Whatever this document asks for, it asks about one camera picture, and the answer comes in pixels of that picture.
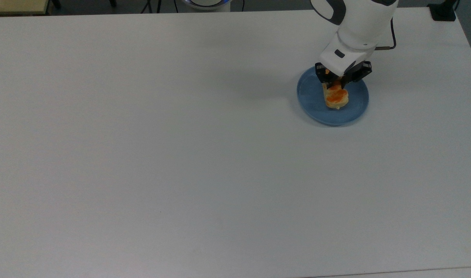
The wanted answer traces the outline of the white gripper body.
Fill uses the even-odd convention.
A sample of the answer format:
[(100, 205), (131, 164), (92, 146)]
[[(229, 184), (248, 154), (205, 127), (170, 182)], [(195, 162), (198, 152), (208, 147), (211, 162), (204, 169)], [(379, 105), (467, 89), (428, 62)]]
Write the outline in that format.
[(336, 76), (344, 76), (351, 72), (354, 66), (360, 65), (369, 58), (375, 50), (375, 44), (347, 44), (335, 33), (332, 40), (319, 55), (319, 62)]

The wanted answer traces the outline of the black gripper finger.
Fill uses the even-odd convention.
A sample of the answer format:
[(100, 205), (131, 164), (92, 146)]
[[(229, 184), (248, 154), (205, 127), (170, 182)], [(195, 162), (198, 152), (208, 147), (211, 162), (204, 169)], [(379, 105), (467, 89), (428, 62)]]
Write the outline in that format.
[(360, 64), (354, 65), (348, 69), (345, 74), (341, 77), (341, 87), (344, 88), (351, 82), (361, 81), (364, 77), (372, 72), (372, 64), (370, 61), (363, 61)]
[(324, 92), (334, 84), (335, 74), (320, 62), (315, 63), (315, 74), (320, 81)]

